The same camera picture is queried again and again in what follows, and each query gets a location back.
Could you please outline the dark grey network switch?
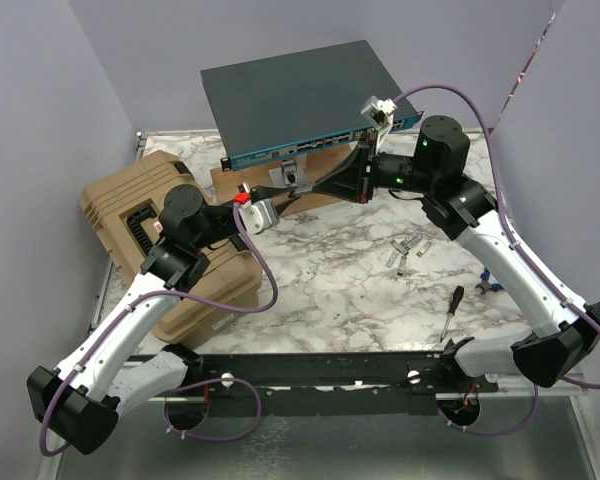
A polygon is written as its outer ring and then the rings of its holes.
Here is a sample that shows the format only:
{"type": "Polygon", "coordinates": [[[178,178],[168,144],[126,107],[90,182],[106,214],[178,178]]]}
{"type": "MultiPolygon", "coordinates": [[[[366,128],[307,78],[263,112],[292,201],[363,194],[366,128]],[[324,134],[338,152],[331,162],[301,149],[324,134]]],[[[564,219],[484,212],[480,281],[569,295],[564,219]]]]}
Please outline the dark grey network switch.
{"type": "Polygon", "coordinates": [[[366,101],[401,92],[365,40],[210,68],[201,78],[224,171],[353,142],[371,126],[366,101]]]}

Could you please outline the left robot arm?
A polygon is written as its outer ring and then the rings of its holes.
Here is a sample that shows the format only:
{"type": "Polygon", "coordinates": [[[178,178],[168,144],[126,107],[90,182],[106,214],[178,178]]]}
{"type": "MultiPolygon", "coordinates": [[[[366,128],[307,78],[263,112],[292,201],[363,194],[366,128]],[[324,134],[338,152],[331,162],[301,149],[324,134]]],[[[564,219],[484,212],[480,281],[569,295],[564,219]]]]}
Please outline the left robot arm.
{"type": "Polygon", "coordinates": [[[40,421],[39,449],[54,457],[74,447],[83,454],[98,449],[127,411],[162,392],[182,395],[200,385],[201,371],[171,351],[156,355],[146,367],[122,368],[140,341],[182,300],[231,313],[251,314],[192,294],[210,265],[205,249],[225,239],[241,238],[265,274],[272,273],[251,237],[276,226],[284,211],[273,200],[296,197],[291,188],[242,185],[230,202],[207,203],[192,184],[173,187],[158,221],[162,230],[123,299],[97,329],[55,368],[38,366],[26,385],[40,421]]]}

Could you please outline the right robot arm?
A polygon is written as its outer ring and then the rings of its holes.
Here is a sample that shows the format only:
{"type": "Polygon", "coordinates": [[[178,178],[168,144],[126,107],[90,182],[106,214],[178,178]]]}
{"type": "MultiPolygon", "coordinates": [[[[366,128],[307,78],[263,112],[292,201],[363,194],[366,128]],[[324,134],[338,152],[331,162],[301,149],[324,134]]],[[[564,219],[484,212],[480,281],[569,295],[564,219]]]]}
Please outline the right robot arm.
{"type": "Polygon", "coordinates": [[[600,339],[600,302],[586,302],[513,239],[494,196],[464,172],[470,140],[460,124],[443,115],[424,119],[411,156],[380,152],[377,144],[376,134],[362,134],[312,192],[359,204],[377,189],[421,194],[429,221],[496,277],[530,327],[520,335],[449,343],[441,383],[461,391],[486,374],[521,374],[544,388],[564,379],[600,339]]]}

